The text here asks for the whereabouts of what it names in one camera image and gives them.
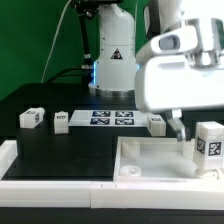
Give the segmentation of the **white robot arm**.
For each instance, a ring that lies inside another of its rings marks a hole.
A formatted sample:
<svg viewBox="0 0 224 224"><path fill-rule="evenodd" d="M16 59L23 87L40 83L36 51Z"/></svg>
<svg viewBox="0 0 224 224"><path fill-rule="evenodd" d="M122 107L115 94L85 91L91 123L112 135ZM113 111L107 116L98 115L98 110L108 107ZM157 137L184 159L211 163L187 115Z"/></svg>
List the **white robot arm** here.
<svg viewBox="0 0 224 224"><path fill-rule="evenodd" d="M224 106L224 0L151 0L148 41L135 49L136 22L118 3L100 1L100 54L91 93L135 97L141 112L164 112L177 139L183 110Z"/></svg>

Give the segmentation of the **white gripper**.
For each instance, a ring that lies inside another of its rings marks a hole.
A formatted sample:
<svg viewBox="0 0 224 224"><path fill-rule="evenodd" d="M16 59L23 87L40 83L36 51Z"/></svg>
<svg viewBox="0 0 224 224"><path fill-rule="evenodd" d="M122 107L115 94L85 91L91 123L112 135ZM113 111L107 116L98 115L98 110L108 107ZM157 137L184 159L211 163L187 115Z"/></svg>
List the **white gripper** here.
<svg viewBox="0 0 224 224"><path fill-rule="evenodd" d="M137 71L135 103L142 112L167 111L177 140L190 141L191 131L181 121L182 110L224 106L224 64L193 69L183 55L154 57Z"/></svg>

